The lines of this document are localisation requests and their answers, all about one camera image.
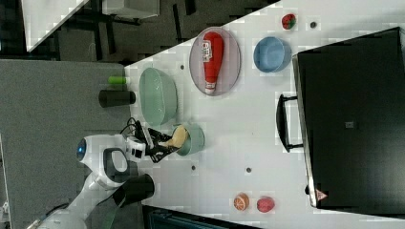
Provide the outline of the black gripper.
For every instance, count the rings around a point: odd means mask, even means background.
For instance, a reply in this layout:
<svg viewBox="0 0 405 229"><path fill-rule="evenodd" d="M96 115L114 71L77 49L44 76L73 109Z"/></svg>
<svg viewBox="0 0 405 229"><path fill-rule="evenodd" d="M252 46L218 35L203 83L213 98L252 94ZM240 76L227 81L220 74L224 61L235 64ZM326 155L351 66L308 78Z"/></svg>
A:
<svg viewBox="0 0 405 229"><path fill-rule="evenodd" d="M178 151L176 147L164 146L163 143L172 138L151 128L142 129L144 138L146 140L145 154L149 156L154 163L159 163L166 156Z"/></svg>

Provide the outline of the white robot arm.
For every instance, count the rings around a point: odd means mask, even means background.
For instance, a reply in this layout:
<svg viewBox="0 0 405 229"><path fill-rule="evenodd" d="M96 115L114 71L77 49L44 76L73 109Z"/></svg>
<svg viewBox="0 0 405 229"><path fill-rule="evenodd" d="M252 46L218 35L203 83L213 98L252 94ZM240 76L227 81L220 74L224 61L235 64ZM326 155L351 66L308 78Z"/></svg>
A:
<svg viewBox="0 0 405 229"><path fill-rule="evenodd" d="M155 193L154 181L148 175L136 175L135 164L143 156L158 163L180 150L188 138L183 127L176 128L172 135L136 128L132 135L82 138L76 157L91 170L82 190L72 202L54 207L27 229L87 229L87 218L108 198L119 207L150 198Z"/></svg>

